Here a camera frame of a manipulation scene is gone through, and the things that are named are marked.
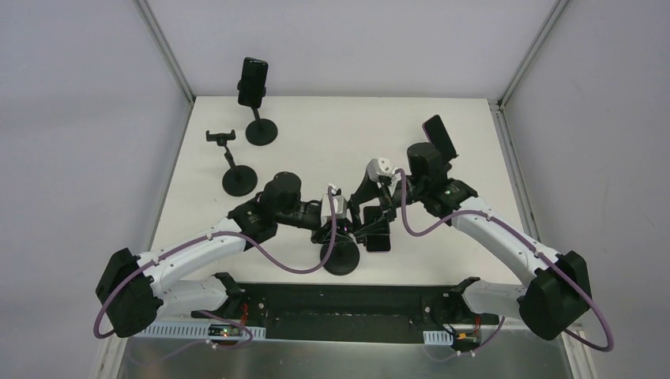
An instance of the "metal frame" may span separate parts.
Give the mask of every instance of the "metal frame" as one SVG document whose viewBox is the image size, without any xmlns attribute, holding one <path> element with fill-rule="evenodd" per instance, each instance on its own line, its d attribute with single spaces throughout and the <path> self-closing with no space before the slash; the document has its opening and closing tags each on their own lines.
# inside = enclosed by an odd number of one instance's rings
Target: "metal frame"
<svg viewBox="0 0 670 379">
<path fill-rule="evenodd" d="M 134 4 L 137 7 L 137 11 L 140 13 L 143 21 L 146 23 L 149 33 L 151 34 L 156 47 L 159 49 L 161 56 L 163 56 L 164 61 L 171 71 L 172 75 L 175 77 L 175 81 L 179 85 L 184 95 L 184 98 L 190 105 L 190 112 L 186 119 L 186 125 L 184 127 L 184 134 L 186 133 L 186 126 L 188 126 L 188 121 L 190 119 L 191 112 L 193 111 L 193 105 L 195 102 L 195 95 L 191 90 L 186 76 L 184 75 L 177 59 L 170 48 L 168 41 L 163 34 L 156 17 L 151 10 L 151 7 L 147 0 L 134 0 Z M 510 135 L 510 131 L 505 119 L 505 109 L 506 105 L 510 102 L 510 99 L 518 89 L 521 81 L 528 73 L 529 67 L 532 65 L 533 60 L 538 55 L 538 52 L 542 46 L 547 41 L 551 30 L 554 28 L 559 18 L 563 14 L 565 8 L 570 4 L 570 0 L 556 0 L 553 5 L 550 13 L 547 18 L 544 20 L 540 31 L 537 36 L 531 43 L 528 51 L 526 52 L 524 58 L 521 60 L 521 63 L 514 73 L 510 83 L 507 85 L 505 92 L 503 93 L 500 99 L 489 100 L 491 106 L 491 115 L 494 120 L 496 132 L 499 137 L 499 142 L 502 148 L 503 158 L 505 159 L 505 164 L 507 166 L 507 171 L 510 176 L 510 181 L 513 183 L 514 197 L 517 201 L 517 206 L 519 207 L 521 213 L 521 221 L 523 223 L 523 228 L 526 233 L 528 233 L 533 238 L 540 240 L 540 236 L 537 231 L 537 226 L 533 218 L 533 212 L 530 207 L 530 201 L 528 197 L 528 192 L 525 188 L 524 176 L 522 173 L 521 165 L 518 161 L 518 154 L 516 153 L 513 138 Z M 181 149 L 183 143 L 182 135 L 181 141 L 179 142 L 179 150 Z M 179 158 L 179 152 L 175 156 L 175 160 L 172 164 L 171 176 L 174 174 L 174 169 L 176 161 Z M 148 246 L 151 246 L 153 237 L 155 235 L 158 220 L 160 219 L 160 214 L 163 210 L 163 204 L 165 200 L 165 195 L 169 189 L 169 182 L 166 186 L 166 189 L 161 194 L 161 206 L 159 213 L 156 217 L 156 227 L 154 227 L 154 233 L 151 235 L 148 241 Z M 525 325 L 520 322 L 510 321 L 506 323 L 505 329 L 525 329 Z M 570 367 L 573 371 L 575 379 L 597 379 L 597 372 L 595 366 L 593 365 L 593 359 L 588 348 L 580 343 L 574 343 L 570 338 L 563 337 L 563 343 L 566 349 L 568 360 L 570 362 Z M 102 378 L 102 379 L 113 379 L 118 375 L 119 367 L 122 360 L 122 355 L 126 347 L 126 340 L 119 339 L 117 336 L 112 336 L 104 340 L 100 344 L 100 350 L 97 355 L 96 363 L 92 370 L 91 377 Z"/>
<path fill-rule="evenodd" d="M 563 14 L 565 8 L 570 4 L 570 0 L 557 0 L 554 3 L 554 6 L 551 8 L 551 11 L 547 15 L 547 18 L 544 20 L 540 31 L 535 36 L 535 39 L 530 44 L 528 51 L 526 51 L 524 58 L 521 60 L 519 68 L 512 76 L 512 80 L 505 88 L 505 92 L 502 95 L 502 98 L 498 102 L 500 109 L 505 111 L 507 103 L 510 102 L 510 99 L 514 92 L 519 87 L 521 80 L 525 77 L 528 72 L 528 68 L 533 63 L 533 60 L 537 56 L 537 53 L 540 51 L 544 43 L 547 41 L 551 30 L 554 28 L 556 23 L 559 21 L 559 18 Z"/>
<path fill-rule="evenodd" d="M 507 166 L 507 174 L 510 176 L 510 182 L 512 183 L 514 199 L 516 199 L 519 208 L 521 224 L 528 235 L 540 241 L 540 234 L 537 231 L 533 211 L 530 208 L 530 199 L 528 197 L 528 191 L 525 188 L 521 165 L 512 141 L 512 136 L 510 135 L 510 130 L 507 128 L 505 115 L 503 111 L 500 110 L 497 101 L 489 100 L 489 106 L 491 107 L 491 115 L 493 116 L 495 131 L 498 133 L 498 140 L 500 142 L 500 147 L 502 148 L 502 157 L 505 159 L 505 165 Z"/>
<path fill-rule="evenodd" d="M 151 10 L 151 6 L 149 5 L 148 0 L 133 0 L 133 3 L 137 7 L 137 12 L 142 17 L 142 20 L 145 22 L 147 29 L 149 30 L 149 34 L 151 35 L 153 42 L 156 44 L 160 55 L 165 60 L 165 64 L 181 88 L 182 94 L 186 98 L 186 101 L 191 106 L 193 106 L 195 103 L 195 95 L 193 94 L 193 91 L 191 90 L 190 85 L 186 80 L 186 76 L 184 75 L 182 68 L 177 62 L 175 53 L 172 51 L 168 40 L 165 38 L 165 34 L 163 34 L 163 29 L 160 28 L 158 20 Z"/>
</svg>

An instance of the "metal panel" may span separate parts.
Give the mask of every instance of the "metal panel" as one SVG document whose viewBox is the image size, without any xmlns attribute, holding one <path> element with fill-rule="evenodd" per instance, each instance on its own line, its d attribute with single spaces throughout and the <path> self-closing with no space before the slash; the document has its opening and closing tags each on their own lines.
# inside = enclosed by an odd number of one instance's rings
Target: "metal panel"
<svg viewBox="0 0 670 379">
<path fill-rule="evenodd" d="M 561 339 L 544 341 L 525 330 L 503 329 L 475 358 L 463 354 L 448 362 L 442 361 L 454 352 L 446 346 L 267 340 L 233 351 L 213 351 L 204 343 L 194 343 L 177 355 L 162 359 L 187 344 L 184 340 L 133 338 L 118 378 L 572 377 Z M 157 359 L 156 363 L 146 364 Z"/>
</svg>

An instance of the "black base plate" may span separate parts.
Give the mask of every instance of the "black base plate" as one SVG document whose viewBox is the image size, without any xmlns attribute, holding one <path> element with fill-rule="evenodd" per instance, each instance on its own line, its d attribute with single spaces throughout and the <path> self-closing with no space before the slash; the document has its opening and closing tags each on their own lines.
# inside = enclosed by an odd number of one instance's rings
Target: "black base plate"
<svg viewBox="0 0 670 379">
<path fill-rule="evenodd" d="M 265 146 L 277 138 L 277 125 L 267 118 L 261 118 L 260 124 L 254 120 L 245 132 L 247 141 L 256 146 Z"/>
<path fill-rule="evenodd" d="M 266 328 L 266 339 L 372 343 L 423 343 L 424 330 L 442 330 L 427 317 L 430 306 L 445 314 L 443 322 L 475 322 L 463 300 L 445 297 L 452 286 L 349 286 L 323 284 L 239 283 L 242 302 L 249 308 L 247 325 Z M 229 315 L 237 320 L 243 311 Z M 205 318 L 199 312 L 191 314 Z M 493 314 L 482 315 L 482 325 L 498 324 Z"/>
<path fill-rule="evenodd" d="M 322 245 L 320 254 L 322 260 L 327 251 L 328 244 Z M 344 276 L 352 273 L 358 267 L 358 262 L 360 262 L 360 252 L 354 242 L 337 242 L 323 268 L 333 275 Z"/>
<path fill-rule="evenodd" d="M 256 171 L 249 166 L 238 166 L 237 171 L 237 175 L 232 169 L 226 171 L 221 185 L 224 191 L 231 196 L 246 196 L 256 188 L 258 176 Z"/>
</svg>

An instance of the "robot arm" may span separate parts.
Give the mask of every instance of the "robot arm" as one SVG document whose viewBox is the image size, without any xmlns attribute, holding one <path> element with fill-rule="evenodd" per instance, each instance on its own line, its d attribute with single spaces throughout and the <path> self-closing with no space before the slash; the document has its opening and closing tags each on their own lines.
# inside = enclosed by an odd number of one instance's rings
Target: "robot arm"
<svg viewBox="0 0 670 379">
<path fill-rule="evenodd" d="M 570 284 L 538 257 L 539 252 L 543 253 L 590 297 L 588 270 L 579 254 L 571 251 L 562 255 L 504 223 L 474 189 L 448 177 L 451 166 L 434 144 L 414 144 L 407 153 L 412 172 L 402 191 L 408 194 L 407 203 L 421 202 L 428 213 L 477 240 L 521 282 L 509 285 L 479 278 L 466 280 L 457 287 L 463 289 L 462 298 L 472 312 L 521 319 L 539 337 L 553 340 L 589 310 Z"/>
<path fill-rule="evenodd" d="M 278 223 L 323 228 L 317 224 L 321 211 L 316 209 L 321 208 L 322 202 L 301 202 L 300 184 L 294 174 L 279 173 L 253 199 L 191 238 L 138 255 L 128 249 L 114 253 L 96 287 L 96 295 L 103 304 L 112 298 L 107 316 L 116 335 L 132 336 L 158 317 L 222 307 L 236 288 L 230 276 L 215 275 L 205 280 L 182 278 L 251 248 L 240 235 L 262 243 L 276 234 Z M 129 278 L 125 287 L 117 290 Z"/>
</svg>

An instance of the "black phone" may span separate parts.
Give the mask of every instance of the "black phone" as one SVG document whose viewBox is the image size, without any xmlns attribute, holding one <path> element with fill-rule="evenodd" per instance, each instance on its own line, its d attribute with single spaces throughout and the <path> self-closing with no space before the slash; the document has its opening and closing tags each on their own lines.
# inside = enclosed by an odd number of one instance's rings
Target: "black phone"
<svg viewBox="0 0 670 379">
<path fill-rule="evenodd" d="M 426 133 L 428 140 L 438 149 L 445 164 L 458 156 L 454 143 L 451 142 L 451 138 L 446 132 L 446 127 L 439 115 L 436 114 L 424 122 L 423 131 Z"/>
<path fill-rule="evenodd" d="M 244 58 L 242 79 L 237 84 L 237 103 L 245 107 L 260 108 L 265 96 L 265 79 L 268 77 L 268 62 L 256 58 Z"/>
</svg>

